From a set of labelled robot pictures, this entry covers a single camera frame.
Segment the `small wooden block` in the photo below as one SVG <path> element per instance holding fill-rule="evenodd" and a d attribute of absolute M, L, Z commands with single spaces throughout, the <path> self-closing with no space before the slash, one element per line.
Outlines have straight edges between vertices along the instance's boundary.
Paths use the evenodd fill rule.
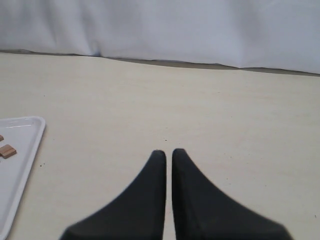
<path fill-rule="evenodd" d="M 0 147 L 0 155 L 4 158 L 10 158 L 11 156 L 15 155 L 17 151 L 10 145 L 5 145 Z"/>

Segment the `white fabric backdrop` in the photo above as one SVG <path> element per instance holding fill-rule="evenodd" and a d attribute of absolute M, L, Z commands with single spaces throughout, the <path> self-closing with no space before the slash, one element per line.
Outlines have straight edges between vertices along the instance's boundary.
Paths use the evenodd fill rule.
<path fill-rule="evenodd" d="M 320 74 L 320 1 L 1 0 L 0 50 Z"/>

